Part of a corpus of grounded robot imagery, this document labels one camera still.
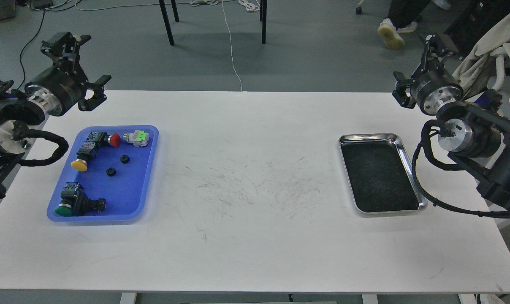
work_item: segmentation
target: black nut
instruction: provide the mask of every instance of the black nut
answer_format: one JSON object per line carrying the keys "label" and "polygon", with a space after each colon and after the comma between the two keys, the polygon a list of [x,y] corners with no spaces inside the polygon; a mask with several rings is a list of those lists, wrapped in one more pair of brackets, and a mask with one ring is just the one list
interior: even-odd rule
{"label": "black nut", "polygon": [[120,161],[121,161],[122,163],[128,163],[128,162],[129,162],[129,156],[127,156],[127,155],[122,155],[122,156],[120,157]]}
{"label": "black nut", "polygon": [[107,169],[107,175],[114,176],[115,174],[116,174],[116,169],[114,169],[113,167],[110,167]]}

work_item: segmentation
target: blue tray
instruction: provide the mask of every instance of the blue tray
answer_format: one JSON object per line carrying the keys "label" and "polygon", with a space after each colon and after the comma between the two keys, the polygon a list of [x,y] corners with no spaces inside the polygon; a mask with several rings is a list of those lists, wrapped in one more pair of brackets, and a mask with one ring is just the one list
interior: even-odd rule
{"label": "blue tray", "polygon": [[[106,131],[109,134],[133,133],[143,130],[150,136],[148,146],[134,147],[122,140],[118,148],[103,147],[97,157],[88,163],[85,172],[76,171],[71,162],[77,159],[79,147],[92,131]],[[77,134],[71,146],[68,159],[65,162],[62,174],[58,179],[54,193],[47,208],[47,216],[54,222],[118,222],[135,218],[144,208],[146,190],[152,171],[152,162],[159,131],[152,125],[113,125],[100,127],[87,127]],[[130,161],[126,164],[120,162],[120,156],[128,155]],[[105,171],[114,167],[116,175],[108,176]],[[62,198],[60,193],[66,182],[79,182],[84,188],[88,198],[107,200],[103,212],[87,212],[83,216],[59,216],[54,212]]]}

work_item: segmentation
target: stainless steel tray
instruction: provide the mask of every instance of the stainless steel tray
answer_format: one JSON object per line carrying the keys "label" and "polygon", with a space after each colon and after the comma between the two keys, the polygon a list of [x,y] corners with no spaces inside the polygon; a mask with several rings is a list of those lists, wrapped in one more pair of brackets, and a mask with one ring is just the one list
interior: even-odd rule
{"label": "stainless steel tray", "polygon": [[411,162],[398,135],[344,135],[339,144],[355,206],[360,212],[413,212],[427,206],[427,200],[415,186]]}

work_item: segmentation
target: gray floor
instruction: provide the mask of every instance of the gray floor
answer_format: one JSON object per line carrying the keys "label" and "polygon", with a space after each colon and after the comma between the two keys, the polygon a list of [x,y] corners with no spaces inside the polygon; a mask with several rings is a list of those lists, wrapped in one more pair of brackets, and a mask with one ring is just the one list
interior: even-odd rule
{"label": "gray floor", "polygon": [[[133,3],[155,1],[85,0],[80,7]],[[407,44],[404,50],[384,48],[377,35],[378,24],[386,15],[390,0],[368,1],[364,14],[359,16],[354,13],[357,0],[270,1],[265,46],[260,43],[258,12],[247,13],[236,2],[226,3],[224,9],[232,32],[234,64],[246,91],[391,92],[395,86],[392,72],[398,70],[410,75],[419,64],[423,44],[418,33],[424,36],[434,31],[442,33],[467,1],[452,3],[454,7],[449,12],[430,4],[423,12],[419,30],[403,35]],[[71,31],[93,36],[93,40],[81,48],[81,65],[91,81],[104,73],[111,74],[113,78],[108,89],[239,90],[239,81],[231,67],[222,7],[179,5],[178,10],[180,23],[172,24],[175,46],[168,44],[157,6],[47,12],[41,33],[24,53],[27,81],[50,65],[50,60],[39,52],[39,42],[48,40],[58,31]],[[41,12],[18,8],[14,19],[0,21],[0,79],[20,83],[22,71],[18,54],[35,34],[40,20]],[[448,63],[454,68],[457,64]],[[361,303],[360,296],[293,297],[295,301]],[[120,293],[114,292],[0,290],[0,303],[13,304],[108,304],[118,303],[119,299]],[[137,303],[287,300],[286,294],[154,293],[140,295]],[[458,299],[453,295],[379,296],[379,301],[382,304],[451,304]]]}

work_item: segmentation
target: black pants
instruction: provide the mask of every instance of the black pants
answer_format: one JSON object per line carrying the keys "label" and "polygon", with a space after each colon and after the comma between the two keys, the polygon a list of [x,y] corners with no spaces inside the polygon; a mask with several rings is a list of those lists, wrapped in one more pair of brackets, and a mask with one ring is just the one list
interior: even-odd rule
{"label": "black pants", "polygon": [[392,0],[388,17],[398,29],[408,26],[420,15],[430,0]]}

